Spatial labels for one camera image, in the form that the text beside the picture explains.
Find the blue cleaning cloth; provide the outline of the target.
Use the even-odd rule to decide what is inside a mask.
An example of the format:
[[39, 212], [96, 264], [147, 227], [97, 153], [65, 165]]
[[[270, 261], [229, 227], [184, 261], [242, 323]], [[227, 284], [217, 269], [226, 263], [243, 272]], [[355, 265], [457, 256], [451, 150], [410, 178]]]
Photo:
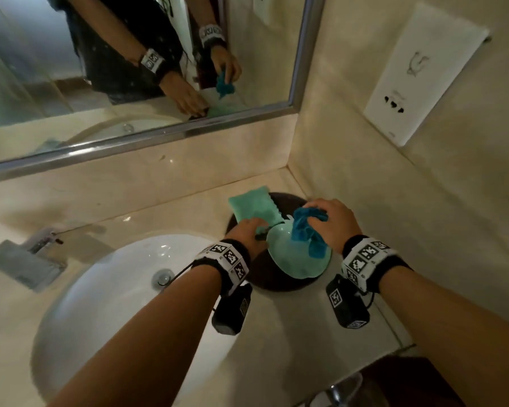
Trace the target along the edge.
[[328, 215], [324, 210], [316, 207], [296, 209], [293, 214], [292, 241], [307, 243], [308, 255], [314, 259], [323, 259], [327, 252], [327, 244], [309, 224], [309, 218], [317, 218], [321, 222], [326, 222]]

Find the marker-printed wristband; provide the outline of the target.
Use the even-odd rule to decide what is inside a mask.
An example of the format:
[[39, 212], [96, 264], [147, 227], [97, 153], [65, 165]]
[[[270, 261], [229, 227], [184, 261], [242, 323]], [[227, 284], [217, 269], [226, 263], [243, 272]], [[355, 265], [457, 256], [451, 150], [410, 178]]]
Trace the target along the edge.
[[355, 235], [343, 246], [341, 273], [362, 295], [379, 294], [382, 277], [394, 267], [410, 268], [397, 251], [377, 239]]
[[249, 252], [244, 246], [238, 250], [240, 245], [240, 242], [232, 239], [218, 241], [203, 249], [191, 264], [192, 268], [203, 265], [213, 267], [220, 273], [222, 298], [230, 297], [249, 274], [250, 256], [245, 260], [242, 254]]

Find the person's left forearm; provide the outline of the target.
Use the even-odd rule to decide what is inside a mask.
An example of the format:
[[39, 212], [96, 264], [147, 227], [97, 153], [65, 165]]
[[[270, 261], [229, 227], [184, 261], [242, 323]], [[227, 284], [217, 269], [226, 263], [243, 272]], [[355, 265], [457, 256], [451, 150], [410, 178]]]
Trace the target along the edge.
[[47, 407], [171, 407], [221, 290], [193, 267], [143, 307]]

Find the dark round tray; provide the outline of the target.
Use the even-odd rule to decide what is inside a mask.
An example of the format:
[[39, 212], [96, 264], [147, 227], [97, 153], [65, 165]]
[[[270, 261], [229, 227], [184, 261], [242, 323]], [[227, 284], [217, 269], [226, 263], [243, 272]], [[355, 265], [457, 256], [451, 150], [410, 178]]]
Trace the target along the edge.
[[[296, 195], [285, 192], [269, 192], [284, 220], [287, 219], [288, 215], [293, 217], [294, 211], [306, 203], [305, 199]], [[236, 225], [237, 221], [232, 213], [226, 232], [231, 231]], [[247, 280], [260, 289], [276, 293], [285, 293], [302, 289], [312, 284], [319, 277], [306, 280], [296, 280], [292, 278], [279, 269], [267, 249], [252, 261], [252, 269]]]

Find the chrome pipe fitting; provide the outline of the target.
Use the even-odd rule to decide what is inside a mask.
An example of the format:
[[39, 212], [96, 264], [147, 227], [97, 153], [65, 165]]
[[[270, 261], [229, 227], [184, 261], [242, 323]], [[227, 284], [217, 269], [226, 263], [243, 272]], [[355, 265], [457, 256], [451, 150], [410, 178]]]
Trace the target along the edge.
[[363, 385], [363, 375], [356, 372], [339, 383], [332, 384], [296, 407], [349, 407]]

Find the person's right forearm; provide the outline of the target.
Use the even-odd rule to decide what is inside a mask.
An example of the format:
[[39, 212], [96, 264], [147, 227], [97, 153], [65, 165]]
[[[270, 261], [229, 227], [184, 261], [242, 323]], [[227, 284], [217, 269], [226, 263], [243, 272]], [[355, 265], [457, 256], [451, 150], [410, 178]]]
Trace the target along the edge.
[[406, 267], [379, 290], [466, 406], [509, 407], [509, 322]]

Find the right marker-printed wristband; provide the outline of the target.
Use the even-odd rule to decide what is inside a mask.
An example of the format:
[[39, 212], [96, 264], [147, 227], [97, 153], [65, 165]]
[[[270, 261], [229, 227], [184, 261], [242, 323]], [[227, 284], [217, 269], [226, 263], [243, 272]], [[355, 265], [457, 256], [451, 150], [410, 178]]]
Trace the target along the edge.
[[382, 277], [394, 267], [410, 268], [397, 251], [377, 239], [355, 235], [343, 246], [341, 273], [362, 295], [379, 294]]

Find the metal-framed wall mirror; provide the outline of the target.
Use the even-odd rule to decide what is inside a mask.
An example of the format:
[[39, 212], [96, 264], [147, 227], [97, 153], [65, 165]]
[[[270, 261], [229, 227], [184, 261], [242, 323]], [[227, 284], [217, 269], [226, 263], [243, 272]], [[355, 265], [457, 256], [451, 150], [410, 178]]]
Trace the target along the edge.
[[0, 0], [0, 182], [297, 113], [326, 0]]

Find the person's left hand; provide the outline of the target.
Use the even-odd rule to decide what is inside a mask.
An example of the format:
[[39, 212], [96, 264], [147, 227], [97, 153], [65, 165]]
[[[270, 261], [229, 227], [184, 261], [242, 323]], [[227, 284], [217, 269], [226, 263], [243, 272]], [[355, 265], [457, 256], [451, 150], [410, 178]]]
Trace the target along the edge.
[[248, 250], [250, 258], [254, 259], [268, 247], [265, 240], [256, 239], [259, 227], [268, 228], [268, 223], [262, 218], [243, 219], [225, 235], [225, 239], [241, 243]]

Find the white sink basin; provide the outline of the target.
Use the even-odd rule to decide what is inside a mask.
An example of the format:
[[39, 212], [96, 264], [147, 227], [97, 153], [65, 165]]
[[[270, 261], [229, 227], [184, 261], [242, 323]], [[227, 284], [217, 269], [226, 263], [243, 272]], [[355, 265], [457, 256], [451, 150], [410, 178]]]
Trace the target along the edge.
[[32, 378], [41, 398], [51, 402], [72, 377], [161, 291], [152, 276], [175, 276], [205, 247], [207, 238], [163, 234], [109, 253], [83, 272], [51, 305], [34, 339]]

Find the left marker-printed wristband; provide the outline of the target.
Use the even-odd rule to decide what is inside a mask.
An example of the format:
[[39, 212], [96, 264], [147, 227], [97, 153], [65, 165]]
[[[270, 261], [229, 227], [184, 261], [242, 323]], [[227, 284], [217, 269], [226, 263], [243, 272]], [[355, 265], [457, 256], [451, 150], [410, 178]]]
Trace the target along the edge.
[[249, 274], [250, 256], [245, 260], [242, 254], [249, 252], [244, 246], [238, 250], [240, 245], [240, 242], [232, 239], [218, 241], [203, 249], [191, 264], [192, 268], [203, 265], [213, 267], [220, 273], [222, 298], [230, 297]]

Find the chrome sink drain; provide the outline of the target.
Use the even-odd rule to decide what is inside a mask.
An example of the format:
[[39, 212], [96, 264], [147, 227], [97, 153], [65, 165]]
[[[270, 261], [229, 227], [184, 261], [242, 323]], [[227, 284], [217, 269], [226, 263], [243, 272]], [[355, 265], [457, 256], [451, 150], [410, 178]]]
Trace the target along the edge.
[[156, 291], [161, 291], [174, 280], [175, 274], [171, 269], [161, 269], [157, 271], [151, 280], [151, 285]]

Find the teal round dish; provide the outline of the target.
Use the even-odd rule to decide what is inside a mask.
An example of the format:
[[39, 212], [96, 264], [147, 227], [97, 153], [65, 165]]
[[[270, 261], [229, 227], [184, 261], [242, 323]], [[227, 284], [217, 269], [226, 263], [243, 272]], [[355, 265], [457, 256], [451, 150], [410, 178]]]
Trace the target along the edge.
[[296, 280], [314, 279], [324, 273], [332, 251], [327, 246], [322, 258], [309, 256], [308, 243], [292, 240], [294, 219], [291, 215], [267, 233], [266, 242], [271, 258], [281, 271]]

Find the teal ridged sponge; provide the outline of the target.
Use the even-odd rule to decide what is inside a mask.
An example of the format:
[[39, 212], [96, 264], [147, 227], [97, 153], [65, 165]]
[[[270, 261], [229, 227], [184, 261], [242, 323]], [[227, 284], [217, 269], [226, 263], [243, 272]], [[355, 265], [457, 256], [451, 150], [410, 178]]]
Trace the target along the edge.
[[237, 222], [244, 219], [261, 218], [268, 226], [274, 226], [284, 221], [267, 186], [230, 197], [228, 204]]

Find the person's right hand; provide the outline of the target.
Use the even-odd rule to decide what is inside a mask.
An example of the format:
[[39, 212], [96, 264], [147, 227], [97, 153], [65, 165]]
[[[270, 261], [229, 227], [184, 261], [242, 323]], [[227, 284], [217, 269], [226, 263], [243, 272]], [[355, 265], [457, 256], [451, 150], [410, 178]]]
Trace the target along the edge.
[[329, 225], [311, 225], [335, 252], [342, 253], [345, 243], [353, 236], [361, 235], [358, 222], [346, 205], [340, 200], [331, 199]]

